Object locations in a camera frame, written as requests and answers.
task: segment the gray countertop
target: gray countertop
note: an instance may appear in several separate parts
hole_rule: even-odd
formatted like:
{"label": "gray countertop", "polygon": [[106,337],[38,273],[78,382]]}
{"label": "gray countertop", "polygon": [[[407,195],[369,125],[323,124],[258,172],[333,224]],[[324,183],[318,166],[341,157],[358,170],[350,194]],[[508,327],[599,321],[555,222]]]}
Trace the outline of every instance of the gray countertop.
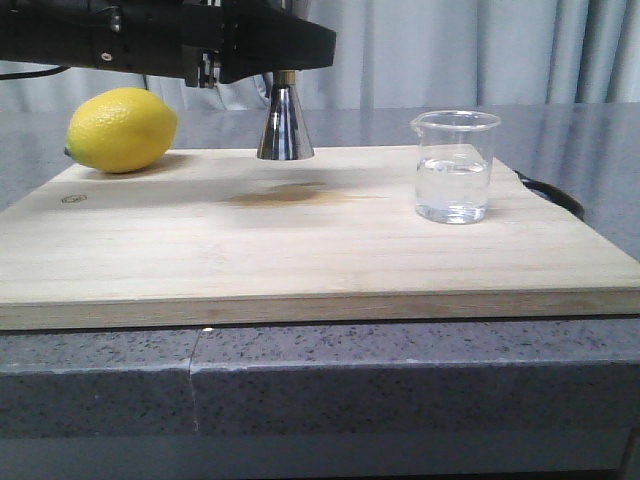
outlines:
{"label": "gray countertop", "polygon": [[[640,259],[640,104],[483,110],[503,119],[499,159],[570,193],[590,226]],[[305,119],[316,146],[412,144],[421,111]],[[0,209],[70,165],[68,118],[0,114]],[[263,119],[182,113],[174,148],[253,148]],[[3,332],[0,440],[628,433],[640,427],[638,314]]]}

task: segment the lemon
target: lemon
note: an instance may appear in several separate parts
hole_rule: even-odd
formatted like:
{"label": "lemon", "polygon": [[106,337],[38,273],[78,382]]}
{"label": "lemon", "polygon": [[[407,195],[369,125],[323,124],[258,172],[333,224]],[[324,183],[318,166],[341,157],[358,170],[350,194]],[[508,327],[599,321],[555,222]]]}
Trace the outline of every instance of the lemon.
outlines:
{"label": "lemon", "polygon": [[76,162],[110,173],[139,170],[171,146],[178,117],[142,88],[115,88],[78,107],[65,151]]}

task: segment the clear liquid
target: clear liquid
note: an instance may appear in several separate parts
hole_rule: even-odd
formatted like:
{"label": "clear liquid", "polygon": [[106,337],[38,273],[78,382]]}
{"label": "clear liquid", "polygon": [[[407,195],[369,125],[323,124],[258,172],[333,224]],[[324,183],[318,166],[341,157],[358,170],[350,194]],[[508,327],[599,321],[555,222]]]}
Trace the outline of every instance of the clear liquid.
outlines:
{"label": "clear liquid", "polygon": [[484,217],[490,168],[477,153],[457,152],[418,163],[416,210],[441,223],[473,223]]}

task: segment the wooden cutting board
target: wooden cutting board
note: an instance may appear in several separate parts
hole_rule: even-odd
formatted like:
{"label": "wooden cutting board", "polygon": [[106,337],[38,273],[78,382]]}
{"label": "wooden cutting board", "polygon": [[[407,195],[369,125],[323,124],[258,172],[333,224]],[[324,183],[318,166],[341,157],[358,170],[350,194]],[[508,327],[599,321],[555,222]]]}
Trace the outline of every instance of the wooden cutting board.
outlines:
{"label": "wooden cutting board", "polygon": [[416,158],[75,165],[0,214],[0,328],[640,313],[640,264],[500,162],[484,221],[418,216]]}

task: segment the black mechanical arm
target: black mechanical arm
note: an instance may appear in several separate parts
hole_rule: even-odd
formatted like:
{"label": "black mechanical arm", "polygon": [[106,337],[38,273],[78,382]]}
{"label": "black mechanical arm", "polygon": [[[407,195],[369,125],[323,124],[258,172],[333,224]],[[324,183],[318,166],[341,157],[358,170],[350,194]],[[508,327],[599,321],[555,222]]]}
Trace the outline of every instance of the black mechanical arm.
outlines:
{"label": "black mechanical arm", "polygon": [[212,87],[333,64],[336,34],[267,0],[0,0],[0,59]]}

